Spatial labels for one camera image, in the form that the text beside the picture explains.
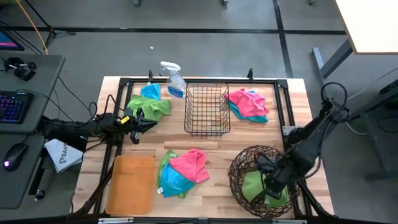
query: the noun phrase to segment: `wooden table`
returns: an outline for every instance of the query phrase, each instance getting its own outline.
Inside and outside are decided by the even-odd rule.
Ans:
[[[325,63],[319,49],[312,49],[321,80],[328,78],[352,52],[359,55],[398,54],[398,1],[335,1],[348,39]]]
[[[98,98],[98,111],[104,110],[105,100],[109,94],[116,96],[119,79],[120,77],[104,77]],[[296,125],[304,126],[312,120],[304,80],[288,79],[287,81]],[[139,95],[144,85],[146,84],[135,83],[132,94]],[[157,164],[169,149],[178,155],[183,155],[191,148],[196,147],[206,152],[206,168],[210,174],[210,179],[194,186],[185,199],[179,199],[178,197],[163,198],[163,195],[158,195],[154,190],[153,208],[145,217],[253,218],[254,216],[239,206],[232,196],[229,188],[228,168],[236,155],[249,146],[266,145],[283,152],[273,85],[229,84],[230,92],[245,88],[255,90],[264,96],[266,98],[266,108],[270,111],[267,115],[269,122],[259,124],[251,121],[242,121],[231,112],[231,131],[218,138],[191,137],[191,135],[186,133],[183,128],[185,100],[170,97],[165,84],[161,84],[161,87],[161,98],[163,100],[171,100],[172,115],[164,116],[157,126],[145,134],[140,134],[140,144],[138,145],[133,145],[129,138],[124,138],[122,155],[152,156]],[[123,95],[121,106],[124,105],[126,94]],[[109,102],[108,111],[112,112],[113,108],[114,104]],[[105,148],[106,145],[103,144],[87,151],[84,155],[73,198],[75,210],[86,202],[98,185]],[[307,184],[324,208],[333,213],[323,166],[317,174],[307,180]],[[101,211],[105,209],[107,196],[108,188],[103,194]],[[299,202],[300,209],[304,211],[301,197]],[[293,209],[282,216],[282,218],[293,217]]]

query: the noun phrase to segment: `gray floor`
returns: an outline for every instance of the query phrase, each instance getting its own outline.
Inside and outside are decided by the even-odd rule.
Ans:
[[[314,6],[305,2],[279,0],[285,29],[343,30],[333,0],[319,0]],[[227,9],[216,0],[144,0],[140,8],[135,8],[130,0],[32,0],[32,3],[55,26],[276,29],[272,0],[231,0]],[[18,8],[6,9],[0,13],[0,19],[12,25],[29,25]],[[40,46],[34,32],[21,34]],[[317,114],[321,101],[311,48],[319,47],[324,59],[328,59],[345,38],[343,35],[286,37],[294,77],[305,80],[313,115]],[[58,38],[49,51],[66,56],[61,76],[87,103],[98,99],[103,76],[146,75],[149,69],[158,73],[161,60],[181,65],[183,75],[243,77],[252,67],[256,77],[286,77],[276,34],[78,33],[74,37]],[[395,72],[378,80],[396,66],[398,56],[394,55],[351,55],[328,81],[344,84],[350,96],[367,89],[349,100],[350,109],[356,109],[363,100],[374,97],[378,88],[398,77]],[[88,118],[82,105],[63,86],[58,83],[56,90],[62,108],[71,117]],[[338,89],[330,93],[339,94]],[[45,114],[56,117],[57,110],[49,105]],[[362,128],[360,123],[354,123],[354,127]],[[363,179],[365,174],[379,170],[366,138],[341,125],[324,147],[335,213],[343,218],[397,223],[398,182]],[[77,174],[46,175],[52,178],[43,182],[43,188],[47,189],[45,199],[34,202],[32,197],[26,197],[18,210],[0,210],[0,219],[67,213]]]

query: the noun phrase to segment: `backlit keyboard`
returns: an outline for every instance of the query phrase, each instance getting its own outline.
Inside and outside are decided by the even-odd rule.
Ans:
[[[21,124],[32,97],[26,92],[0,91],[0,123]]]

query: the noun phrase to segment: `pink cloth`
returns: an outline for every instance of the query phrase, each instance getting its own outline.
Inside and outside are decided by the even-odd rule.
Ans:
[[[264,116],[269,112],[264,107],[266,99],[258,93],[249,93],[240,89],[230,93],[228,98],[238,107],[239,113],[244,117]]]
[[[199,149],[191,149],[188,154],[170,159],[170,165],[188,180],[199,183],[209,179],[209,173],[205,169],[206,154]]]

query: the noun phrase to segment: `wire basket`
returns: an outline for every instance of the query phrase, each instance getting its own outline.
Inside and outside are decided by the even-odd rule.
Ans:
[[[279,217],[293,207],[300,194],[299,187],[297,184],[293,185],[293,189],[288,187],[289,199],[283,206],[268,208],[264,203],[265,195],[263,193],[259,193],[254,197],[252,202],[249,202],[243,195],[242,186],[246,174],[258,170],[256,160],[259,156],[265,156],[278,161],[283,156],[283,153],[269,146],[251,146],[241,151],[229,167],[229,186],[236,201],[252,215],[261,218]]]
[[[184,130],[191,135],[221,136],[231,130],[228,85],[188,83]]]

